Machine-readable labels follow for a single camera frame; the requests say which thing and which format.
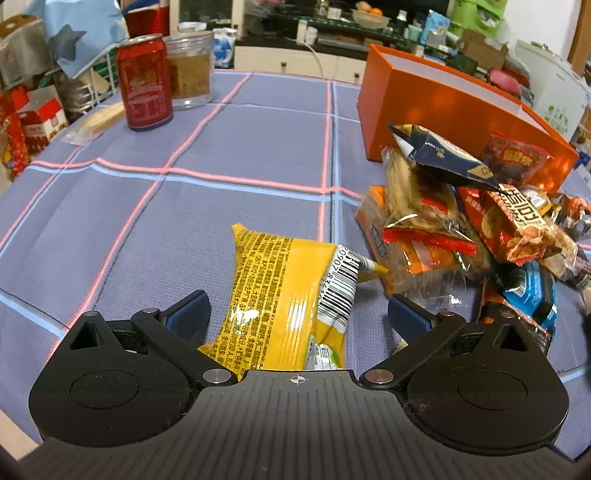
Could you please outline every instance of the blue star cloth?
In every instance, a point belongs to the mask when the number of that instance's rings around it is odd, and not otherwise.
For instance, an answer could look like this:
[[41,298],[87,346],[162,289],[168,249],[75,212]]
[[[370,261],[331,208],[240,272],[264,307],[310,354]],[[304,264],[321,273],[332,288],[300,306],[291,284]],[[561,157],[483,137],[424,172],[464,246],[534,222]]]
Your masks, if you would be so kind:
[[43,19],[51,56],[69,78],[129,37],[116,0],[33,0],[25,13]]

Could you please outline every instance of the white wall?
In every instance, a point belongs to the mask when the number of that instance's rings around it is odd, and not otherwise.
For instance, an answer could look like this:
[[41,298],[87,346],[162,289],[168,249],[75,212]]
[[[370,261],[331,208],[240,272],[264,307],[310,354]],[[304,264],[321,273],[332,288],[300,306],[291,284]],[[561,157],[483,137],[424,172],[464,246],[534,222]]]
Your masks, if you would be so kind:
[[545,43],[566,59],[580,10],[581,0],[509,0],[498,39],[511,47],[517,39]]

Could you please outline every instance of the cardboard box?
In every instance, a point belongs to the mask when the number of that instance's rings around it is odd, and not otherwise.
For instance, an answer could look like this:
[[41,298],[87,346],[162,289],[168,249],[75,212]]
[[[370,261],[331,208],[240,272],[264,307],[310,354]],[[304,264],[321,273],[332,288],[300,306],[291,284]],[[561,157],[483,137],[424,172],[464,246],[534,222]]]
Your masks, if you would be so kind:
[[476,60],[486,70],[503,68],[509,52],[507,45],[474,30],[464,30],[459,46],[461,53]]
[[68,126],[68,120],[53,85],[32,90],[27,95],[29,102],[18,111],[18,117],[25,131],[29,155],[37,155]]
[[365,152],[381,161],[381,151],[394,146],[388,128],[416,124],[481,158],[491,138],[507,137],[537,145],[553,159],[531,184],[555,192],[579,154],[547,122],[517,98],[445,65],[371,45],[357,101]]

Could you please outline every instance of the fruit bowl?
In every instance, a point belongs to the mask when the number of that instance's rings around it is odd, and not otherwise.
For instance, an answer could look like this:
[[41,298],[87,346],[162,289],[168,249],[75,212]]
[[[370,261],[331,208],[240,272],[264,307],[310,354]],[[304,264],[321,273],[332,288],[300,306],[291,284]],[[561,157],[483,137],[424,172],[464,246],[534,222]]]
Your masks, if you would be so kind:
[[351,12],[353,13],[353,20],[355,20],[358,25],[370,30],[384,28],[390,22],[390,18],[382,17],[381,15],[374,15],[367,12],[362,12],[361,10],[353,9]]

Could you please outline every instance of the orange snack bag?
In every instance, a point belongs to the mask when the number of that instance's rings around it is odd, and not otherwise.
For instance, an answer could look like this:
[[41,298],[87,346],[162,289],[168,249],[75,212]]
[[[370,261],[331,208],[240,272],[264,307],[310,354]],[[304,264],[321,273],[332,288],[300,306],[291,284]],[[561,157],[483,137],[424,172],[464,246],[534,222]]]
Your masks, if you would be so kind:
[[544,256],[554,242],[550,226],[519,190],[502,185],[501,192],[457,190],[466,215],[498,262],[523,265]]
[[461,275],[454,252],[419,241],[384,242],[385,187],[369,188],[356,217],[375,261],[389,269],[389,273],[381,277],[387,295],[421,290],[425,297],[439,296],[445,275]]

